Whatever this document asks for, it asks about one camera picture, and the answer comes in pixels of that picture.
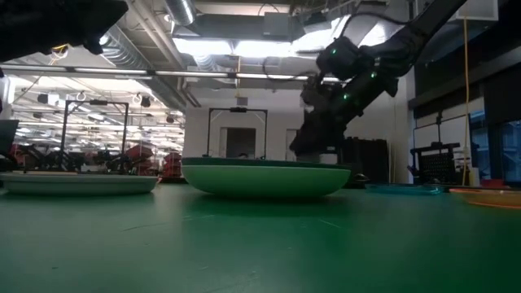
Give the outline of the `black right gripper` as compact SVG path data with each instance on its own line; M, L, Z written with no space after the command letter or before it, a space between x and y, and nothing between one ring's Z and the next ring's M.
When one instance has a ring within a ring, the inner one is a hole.
M329 111L304 112L304 122L289 148L297 156L310 155L337 147L344 140L346 124L342 116Z

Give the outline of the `orange translucent plastic plate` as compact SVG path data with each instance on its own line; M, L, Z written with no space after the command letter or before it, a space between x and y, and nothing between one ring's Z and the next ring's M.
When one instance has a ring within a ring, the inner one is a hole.
M452 188L449 192L468 204L521 210L521 191L518 190Z

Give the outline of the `red equipment stack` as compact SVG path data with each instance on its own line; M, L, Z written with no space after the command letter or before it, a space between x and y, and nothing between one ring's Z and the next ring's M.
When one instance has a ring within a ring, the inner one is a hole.
M162 177L182 176L182 156L178 152L171 152L164 157Z
M151 158L154 153L151 148L138 144L125 152L125 168L130 174L139 176L151 176L153 163Z

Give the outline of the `dark cabinet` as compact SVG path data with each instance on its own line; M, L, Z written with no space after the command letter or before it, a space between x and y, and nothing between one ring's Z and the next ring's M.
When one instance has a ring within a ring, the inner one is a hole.
M389 183L389 150L383 139L345 138L341 164L351 167L348 186Z

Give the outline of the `blue translucent plastic plate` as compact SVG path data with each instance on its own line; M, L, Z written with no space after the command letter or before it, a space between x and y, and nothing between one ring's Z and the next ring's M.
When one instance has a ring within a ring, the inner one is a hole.
M415 185L377 185L368 184L366 189L380 194L389 195L438 195L444 189L437 186L415 186Z

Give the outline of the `black perforated equipment cart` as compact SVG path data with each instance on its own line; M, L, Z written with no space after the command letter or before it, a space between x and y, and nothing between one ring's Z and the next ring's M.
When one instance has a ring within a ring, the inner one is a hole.
M454 150L460 144L433 142L430 146L411 149L413 163L408 167L414 184L458 185L462 176L456 170Z

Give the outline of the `long ceiling light bar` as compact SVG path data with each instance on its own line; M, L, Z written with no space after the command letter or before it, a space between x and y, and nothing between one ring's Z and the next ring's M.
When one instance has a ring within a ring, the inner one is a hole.
M187 70L152 70L152 69L121 69L121 68L86 68L72 66L32 65L0 63L0 70L8 74L42 74L57 77L109 77L127 79L150 79L152 77L189 77L189 78L212 78L212 79L251 79L270 81L306 81L307 75L266 75L250 72L201 72Z

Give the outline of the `pale grey plastic plate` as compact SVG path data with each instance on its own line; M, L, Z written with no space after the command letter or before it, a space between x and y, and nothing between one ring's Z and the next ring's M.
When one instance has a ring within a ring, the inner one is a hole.
M108 174L0 173L16 195L140 195L155 188L157 177Z

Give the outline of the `dark monitor screen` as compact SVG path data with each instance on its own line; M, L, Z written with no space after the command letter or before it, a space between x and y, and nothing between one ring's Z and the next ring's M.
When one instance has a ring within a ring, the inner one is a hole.
M7 156L11 151L18 125L18 120L0 120L0 156Z

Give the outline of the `black metal frame stand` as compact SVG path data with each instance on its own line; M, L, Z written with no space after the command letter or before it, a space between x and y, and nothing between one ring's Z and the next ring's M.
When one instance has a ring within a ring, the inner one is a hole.
M100 173L126 174L125 154L129 104L103 99L67 99L63 109L58 165L62 169L81 171L71 154L85 155Z
M267 110L209 108L205 156L264 160Z

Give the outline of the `silver ventilation duct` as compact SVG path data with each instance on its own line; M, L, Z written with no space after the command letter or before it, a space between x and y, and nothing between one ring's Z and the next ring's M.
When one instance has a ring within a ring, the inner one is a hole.
M192 0L164 0L168 14L175 25L187 26L196 19L196 7Z

